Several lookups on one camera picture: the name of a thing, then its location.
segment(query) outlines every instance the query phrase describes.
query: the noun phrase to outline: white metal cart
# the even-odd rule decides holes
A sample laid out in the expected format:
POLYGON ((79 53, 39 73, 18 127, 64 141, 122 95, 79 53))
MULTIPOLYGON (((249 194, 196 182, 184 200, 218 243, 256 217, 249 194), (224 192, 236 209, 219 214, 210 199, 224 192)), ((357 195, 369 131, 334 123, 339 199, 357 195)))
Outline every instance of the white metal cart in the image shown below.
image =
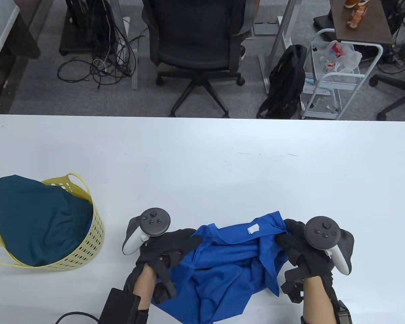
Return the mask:
POLYGON ((351 49, 354 49, 354 45, 361 46, 373 46, 378 49, 378 55, 374 58, 369 68, 366 70, 365 74, 360 73, 360 69, 357 67, 354 71, 350 73, 341 72, 329 72, 324 73, 320 57, 323 55, 325 49, 329 45, 329 42, 324 42, 320 40, 319 35, 332 32, 335 30, 333 28, 321 29, 315 34, 306 54, 306 62, 310 58, 312 65, 312 73, 306 73, 306 78, 313 80, 313 92, 312 95, 302 93, 300 96, 302 107, 305 107, 304 111, 301 111, 301 119, 305 117, 316 117, 316 118, 326 118, 326 119, 340 119, 351 103, 357 91, 360 89, 361 85, 367 79, 369 73, 377 64, 378 60, 383 54, 383 47, 380 44, 374 43, 363 43, 363 42, 350 42, 342 41, 343 44, 348 44, 351 49), (345 105, 342 107, 342 102, 340 98, 339 90, 352 91, 352 94, 348 97, 345 105), (317 105, 318 101, 314 103, 315 97, 319 96, 318 99, 323 97, 322 104, 317 105))

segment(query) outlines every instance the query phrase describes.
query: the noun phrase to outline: plastic bag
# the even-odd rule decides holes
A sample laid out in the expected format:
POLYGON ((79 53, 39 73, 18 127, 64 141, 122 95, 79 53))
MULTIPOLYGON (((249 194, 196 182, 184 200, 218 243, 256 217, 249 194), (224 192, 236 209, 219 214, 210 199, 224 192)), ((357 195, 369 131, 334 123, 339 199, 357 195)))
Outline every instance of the plastic bag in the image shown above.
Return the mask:
POLYGON ((337 40, 330 42, 323 56, 320 57, 325 73, 352 72, 361 61, 361 53, 353 51, 348 44, 339 43, 337 40))

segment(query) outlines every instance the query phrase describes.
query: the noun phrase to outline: black backpack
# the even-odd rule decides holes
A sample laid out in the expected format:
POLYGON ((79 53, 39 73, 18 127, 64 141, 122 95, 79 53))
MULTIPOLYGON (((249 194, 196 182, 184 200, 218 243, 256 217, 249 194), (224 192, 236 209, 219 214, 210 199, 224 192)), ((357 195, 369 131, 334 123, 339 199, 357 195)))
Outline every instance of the black backpack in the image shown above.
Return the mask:
POLYGON ((303 91, 304 60, 306 48, 291 45, 281 56, 278 65, 270 73, 269 97, 263 102, 257 118, 290 119, 300 107, 300 94, 303 91))

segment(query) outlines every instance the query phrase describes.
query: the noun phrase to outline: teal fabric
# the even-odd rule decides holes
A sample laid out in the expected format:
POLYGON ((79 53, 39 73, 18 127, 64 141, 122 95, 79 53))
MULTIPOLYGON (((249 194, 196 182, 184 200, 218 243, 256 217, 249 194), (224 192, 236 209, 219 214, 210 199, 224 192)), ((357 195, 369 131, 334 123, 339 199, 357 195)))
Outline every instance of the teal fabric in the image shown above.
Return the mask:
POLYGON ((0 178, 0 235, 21 262, 39 267, 71 254, 87 234, 93 205, 61 187, 0 178))

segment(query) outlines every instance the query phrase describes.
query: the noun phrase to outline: chair base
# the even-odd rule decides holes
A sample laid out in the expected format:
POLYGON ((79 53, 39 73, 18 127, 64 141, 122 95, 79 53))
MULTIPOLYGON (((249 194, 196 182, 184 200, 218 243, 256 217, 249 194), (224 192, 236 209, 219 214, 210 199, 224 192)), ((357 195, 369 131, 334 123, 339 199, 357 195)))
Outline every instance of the chair base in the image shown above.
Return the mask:
MULTIPOLYGON (((405 91, 405 81, 402 80, 397 80, 391 77, 386 77, 384 75, 380 74, 375 74, 373 77, 369 79, 369 85, 371 87, 377 86, 378 81, 381 81, 383 83, 386 83, 388 85, 391 85, 395 88, 401 89, 405 91)), ((384 108, 382 111, 380 111, 377 115, 377 120, 387 120, 387 113, 394 110, 395 108, 399 107, 400 105, 403 105, 405 103, 405 96, 402 98, 396 100, 394 103, 391 105, 387 106, 384 108)))
POLYGON ((168 78, 177 78, 177 79, 190 79, 190 83, 187 85, 185 91, 181 94, 179 99, 174 104, 171 109, 170 117, 176 117, 175 112, 181 106, 181 104, 186 100, 189 94, 195 89, 196 86, 203 86, 206 88, 207 92, 215 99, 217 104, 224 111, 222 118, 229 118, 228 108, 222 99, 219 97, 219 94, 212 87, 209 79, 237 79, 236 84, 239 86, 244 85, 245 80, 241 77, 240 73, 231 73, 226 71, 219 72, 198 72, 198 71, 166 71, 158 72, 158 78, 156 79, 157 85, 163 85, 164 80, 162 77, 168 78))

